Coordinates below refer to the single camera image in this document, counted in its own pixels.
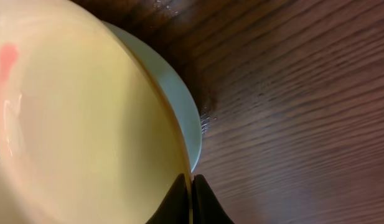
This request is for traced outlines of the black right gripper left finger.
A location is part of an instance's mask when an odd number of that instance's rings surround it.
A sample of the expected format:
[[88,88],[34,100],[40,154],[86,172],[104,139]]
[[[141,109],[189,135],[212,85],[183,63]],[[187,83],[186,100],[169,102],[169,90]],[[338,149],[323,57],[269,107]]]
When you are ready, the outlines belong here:
[[185,175],[179,174],[146,224],[188,224],[189,196]]

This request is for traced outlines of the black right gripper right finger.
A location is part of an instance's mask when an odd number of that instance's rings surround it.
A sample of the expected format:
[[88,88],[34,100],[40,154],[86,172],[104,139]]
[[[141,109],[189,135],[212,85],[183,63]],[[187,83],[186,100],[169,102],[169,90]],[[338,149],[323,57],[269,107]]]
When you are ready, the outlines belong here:
[[202,174],[195,175],[192,181],[192,208],[193,223],[234,224]]

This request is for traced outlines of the light blue plate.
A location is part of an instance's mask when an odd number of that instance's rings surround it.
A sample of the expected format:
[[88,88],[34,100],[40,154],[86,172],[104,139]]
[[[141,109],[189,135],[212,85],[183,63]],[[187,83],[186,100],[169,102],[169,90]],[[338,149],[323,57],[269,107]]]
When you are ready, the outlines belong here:
[[125,30],[105,22],[156,79],[176,115],[187,147],[190,168],[195,169],[202,150],[202,128],[195,101],[177,72],[154,49]]

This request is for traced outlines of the yellow plate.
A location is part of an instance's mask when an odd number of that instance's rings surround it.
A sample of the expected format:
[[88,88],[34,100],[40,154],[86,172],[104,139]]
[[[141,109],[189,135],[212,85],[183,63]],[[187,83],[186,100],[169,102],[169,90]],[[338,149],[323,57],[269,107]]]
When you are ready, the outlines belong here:
[[71,1],[0,1],[0,173],[30,223],[146,223],[179,174],[190,199],[160,86]]

